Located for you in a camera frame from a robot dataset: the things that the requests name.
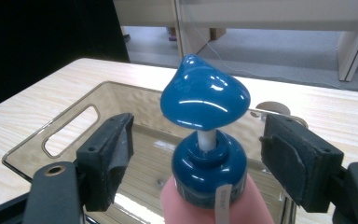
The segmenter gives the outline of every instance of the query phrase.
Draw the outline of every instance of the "white pump stem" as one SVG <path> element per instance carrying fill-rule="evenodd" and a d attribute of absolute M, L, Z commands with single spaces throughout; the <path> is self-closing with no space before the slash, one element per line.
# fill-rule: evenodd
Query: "white pump stem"
<path fill-rule="evenodd" d="M 199 148 L 202 151 L 208 152 L 216 148 L 216 129 L 207 132 L 198 130 L 197 137 L 199 140 Z"/>

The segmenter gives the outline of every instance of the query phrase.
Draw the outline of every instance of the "bottle label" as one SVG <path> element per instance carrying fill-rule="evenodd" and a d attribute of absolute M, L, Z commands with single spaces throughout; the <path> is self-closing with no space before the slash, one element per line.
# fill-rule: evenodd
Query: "bottle label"
<path fill-rule="evenodd" d="M 216 224 L 229 224 L 229 199 L 232 185 L 223 185 L 216 189 L 214 200 L 214 219 Z"/>

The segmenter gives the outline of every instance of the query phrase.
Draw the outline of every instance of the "pump dispenser head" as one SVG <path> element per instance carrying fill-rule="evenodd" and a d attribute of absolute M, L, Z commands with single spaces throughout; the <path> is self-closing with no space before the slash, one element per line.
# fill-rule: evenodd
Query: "pump dispenser head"
<path fill-rule="evenodd" d="M 196 55 L 185 56 L 161 94 L 163 115 L 196 130 L 173 152 L 172 172 L 179 194 L 198 207 L 213 208 L 216 191 L 231 188 L 231 202 L 242 193 L 247 161 L 240 143 L 217 128 L 240 118 L 250 94 L 234 77 Z"/>

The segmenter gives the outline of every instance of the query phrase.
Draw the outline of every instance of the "floor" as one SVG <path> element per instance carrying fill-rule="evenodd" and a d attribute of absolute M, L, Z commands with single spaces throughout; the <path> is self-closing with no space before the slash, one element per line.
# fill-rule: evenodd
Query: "floor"
<path fill-rule="evenodd" d="M 125 27 L 132 63 L 177 68 L 177 43 L 164 27 Z M 228 29 L 198 53 L 231 75 L 358 91 L 358 68 L 352 81 L 338 80 L 339 32 Z"/>

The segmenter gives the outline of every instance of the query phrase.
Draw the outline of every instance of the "clear plastic tray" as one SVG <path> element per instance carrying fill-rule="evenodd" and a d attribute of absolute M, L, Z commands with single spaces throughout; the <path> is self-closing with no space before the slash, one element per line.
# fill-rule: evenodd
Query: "clear plastic tray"
<path fill-rule="evenodd" d="M 175 146 L 192 131 L 163 117 L 160 92 L 104 82 L 63 111 L 57 118 L 10 150 L 3 163 L 30 180 L 41 167 L 56 161 L 74 161 L 77 149 L 108 118 L 125 112 L 134 115 L 134 156 L 119 187 L 115 203 L 104 213 L 88 213 L 101 223 L 164 223 L 159 194 L 172 174 Z M 260 160 L 264 117 L 268 111 L 250 109 L 223 127 L 244 147 L 248 172 L 259 187 L 275 223 L 294 223 L 296 207 Z M 292 117 L 303 125 L 304 120 Z"/>

